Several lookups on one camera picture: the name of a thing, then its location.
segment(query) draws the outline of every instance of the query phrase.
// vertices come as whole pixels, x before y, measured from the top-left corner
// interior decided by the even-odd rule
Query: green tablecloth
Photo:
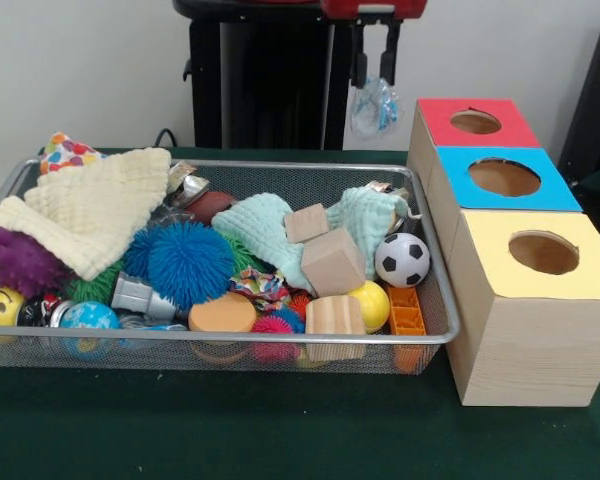
[[[585,409],[465,408],[443,350],[419,377],[0,369],[0,479],[240,477],[597,479],[600,389]]]

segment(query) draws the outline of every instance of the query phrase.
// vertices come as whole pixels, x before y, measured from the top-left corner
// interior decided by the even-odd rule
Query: cream knitted blanket
[[[162,202],[171,155],[147,148],[38,179],[24,202],[0,204],[0,227],[40,242],[84,280],[93,280],[126,251]]]

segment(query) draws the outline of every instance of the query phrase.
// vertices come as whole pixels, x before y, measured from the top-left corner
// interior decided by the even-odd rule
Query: wire mesh tray
[[[417,294],[425,336],[391,335],[388,326],[373,335],[159,332],[36,327],[0,327],[0,366],[119,369],[314,371],[419,374],[440,345],[458,333],[459,319],[440,247],[418,177],[406,167],[286,164],[187,160],[214,190],[238,199],[261,192],[284,198],[293,210],[331,205],[346,188],[371,180],[404,186],[409,206],[423,214],[407,219],[402,231],[421,237],[431,253],[431,271]],[[36,185],[39,162],[17,166],[0,190],[0,202],[22,197]],[[258,350],[278,361],[261,363]]]

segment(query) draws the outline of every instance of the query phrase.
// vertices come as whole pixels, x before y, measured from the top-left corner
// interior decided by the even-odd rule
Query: toy soccer ball
[[[429,249],[415,235],[394,233],[376,249],[376,272],[393,287],[415,287],[429,271]]]

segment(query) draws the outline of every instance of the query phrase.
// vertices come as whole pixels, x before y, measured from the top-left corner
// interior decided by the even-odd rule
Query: mint green washcloth
[[[330,227],[345,227],[364,255],[365,276],[369,280],[375,277],[376,249],[392,226],[394,212],[399,217],[407,216],[404,198],[365,187],[348,188],[342,193],[341,200],[327,209]]]
[[[294,288],[313,292],[300,264],[304,245],[289,243],[284,216],[292,213],[282,198],[260,193],[216,214],[211,226],[221,235],[239,240],[256,257],[276,267]]]

